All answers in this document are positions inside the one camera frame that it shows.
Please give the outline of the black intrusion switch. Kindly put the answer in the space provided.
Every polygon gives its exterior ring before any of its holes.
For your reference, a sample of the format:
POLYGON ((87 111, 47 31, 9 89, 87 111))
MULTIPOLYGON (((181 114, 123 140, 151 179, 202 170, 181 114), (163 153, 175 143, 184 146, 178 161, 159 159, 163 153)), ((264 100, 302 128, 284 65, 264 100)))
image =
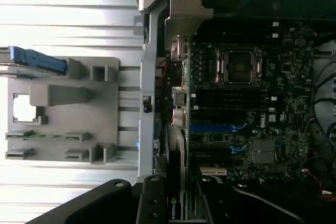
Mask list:
POLYGON ((151 113, 152 112, 152 97, 151 96, 143 96, 143 112, 151 113))

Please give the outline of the black expansion slot blue latch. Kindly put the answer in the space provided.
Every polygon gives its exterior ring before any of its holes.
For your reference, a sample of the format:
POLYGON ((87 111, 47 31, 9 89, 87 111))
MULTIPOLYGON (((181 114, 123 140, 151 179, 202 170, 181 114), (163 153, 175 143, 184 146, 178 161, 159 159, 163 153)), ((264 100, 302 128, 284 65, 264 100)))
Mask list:
POLYGON ((198 155, 236 155, 247 151, 247 144, 244 145, 204 145, 192 146, 190 152, 198 155))

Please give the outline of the white PCI expansion slot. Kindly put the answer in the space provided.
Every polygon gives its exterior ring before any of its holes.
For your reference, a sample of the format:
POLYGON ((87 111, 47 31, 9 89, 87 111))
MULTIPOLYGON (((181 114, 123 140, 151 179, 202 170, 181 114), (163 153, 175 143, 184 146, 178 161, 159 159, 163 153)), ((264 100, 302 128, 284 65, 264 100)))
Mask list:
POLYGON ((206 176, 226 176, 227 169, 220 167, 201 167, 202 175, 206 176))

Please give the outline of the metal CPU socket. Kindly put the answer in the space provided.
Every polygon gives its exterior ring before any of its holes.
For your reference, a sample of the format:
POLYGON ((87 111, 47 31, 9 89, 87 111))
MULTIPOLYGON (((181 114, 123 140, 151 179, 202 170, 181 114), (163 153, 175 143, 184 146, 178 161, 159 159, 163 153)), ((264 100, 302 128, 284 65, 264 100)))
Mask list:
POLYGON ((258 85, 262 79, 263 51, 258 47, 223 46, 215 51, 216 83, 258 85))

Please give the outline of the green motherboard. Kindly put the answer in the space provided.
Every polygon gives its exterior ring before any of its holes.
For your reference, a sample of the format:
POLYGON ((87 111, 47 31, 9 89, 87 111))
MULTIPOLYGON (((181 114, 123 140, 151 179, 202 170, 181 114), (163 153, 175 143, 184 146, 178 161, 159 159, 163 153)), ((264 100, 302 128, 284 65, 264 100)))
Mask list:
POLYGON ((307 157, 307 124, 311 119, 314 30, 302 22, 203 24, 193 37, 196 52, 225 46, 263 51, 258 85, 203 82, 201 106, 213 108, 216 125, 248 125, 235 133, 215 133, 207 145, 244 145, 236 155, 214 155, 204 167, 227 169, 227 180, 291 182, 299 179, 307 157))

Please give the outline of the hard disk with blue carrier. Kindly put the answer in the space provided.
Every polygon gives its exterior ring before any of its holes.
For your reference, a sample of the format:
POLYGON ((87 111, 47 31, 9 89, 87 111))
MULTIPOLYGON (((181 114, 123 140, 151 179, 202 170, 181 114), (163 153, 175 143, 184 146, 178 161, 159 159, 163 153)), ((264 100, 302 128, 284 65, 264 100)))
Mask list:
POLYGON ((0 76, 34 79, 66 75, 65 60, 16 46, 10 46, 8 50, 7 54, 0 52, 0 76))

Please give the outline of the grey plastic parts rack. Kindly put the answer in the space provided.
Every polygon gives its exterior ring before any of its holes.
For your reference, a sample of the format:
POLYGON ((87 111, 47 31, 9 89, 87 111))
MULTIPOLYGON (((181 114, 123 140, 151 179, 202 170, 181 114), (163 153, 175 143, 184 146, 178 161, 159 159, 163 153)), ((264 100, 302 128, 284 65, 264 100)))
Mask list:
POLYGON ((7 140, 7 159, 105 164, 117 156, 119 60, 67 59, 65 76, 8 79, 8 130, 14 135, 87 134, 75 140, 7 140), (14 98, 29 95, 32 122, 13 117, 14 98))

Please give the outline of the black open PC case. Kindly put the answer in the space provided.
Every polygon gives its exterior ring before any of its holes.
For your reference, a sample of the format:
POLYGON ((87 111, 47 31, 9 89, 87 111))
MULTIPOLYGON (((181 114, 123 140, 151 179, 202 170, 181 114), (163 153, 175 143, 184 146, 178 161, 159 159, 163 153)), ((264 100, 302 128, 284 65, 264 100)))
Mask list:
MULTIPOLYGON (((140 74, 139 175, 165 179, 165 127, 171 96, 164 79, 171 59, 165 47, 165 20, 170 0, 157 0, 143 16, 143 55, 140 74), (143 112, 143 96, 152 97, 152 112, 143 112)), ((202 22, 220 27, 238 23, 302 22, 316 33, 313 40, 311 119, 307 124, 307 157, 298 180, 233 182, 250 191, 299 209, 309 224, 336 224, 336 0, 203 0, 214 15, 202 22)))

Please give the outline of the silver CPU chip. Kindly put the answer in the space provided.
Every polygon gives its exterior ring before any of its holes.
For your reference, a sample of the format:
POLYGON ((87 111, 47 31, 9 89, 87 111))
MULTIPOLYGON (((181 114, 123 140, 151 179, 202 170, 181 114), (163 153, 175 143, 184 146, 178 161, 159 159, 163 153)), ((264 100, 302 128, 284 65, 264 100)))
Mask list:
POLYGON ((29 102, 29 95, 14 98, 13 117, 17 122, 32 122, 36 117, 36 107, 29 102))

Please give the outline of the green RAM stick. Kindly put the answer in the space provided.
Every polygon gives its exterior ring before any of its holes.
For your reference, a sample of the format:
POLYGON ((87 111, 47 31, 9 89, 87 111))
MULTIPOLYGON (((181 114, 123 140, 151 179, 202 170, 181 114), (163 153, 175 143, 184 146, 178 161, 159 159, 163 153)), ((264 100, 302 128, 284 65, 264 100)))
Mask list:
POLYGON ((66 134, 66 135, 44 135, 44 134, 30 134, 30 135, 14 135, 6 134, 7 140, 19 139, 19 140, 86 140, 87 134, 66 134))

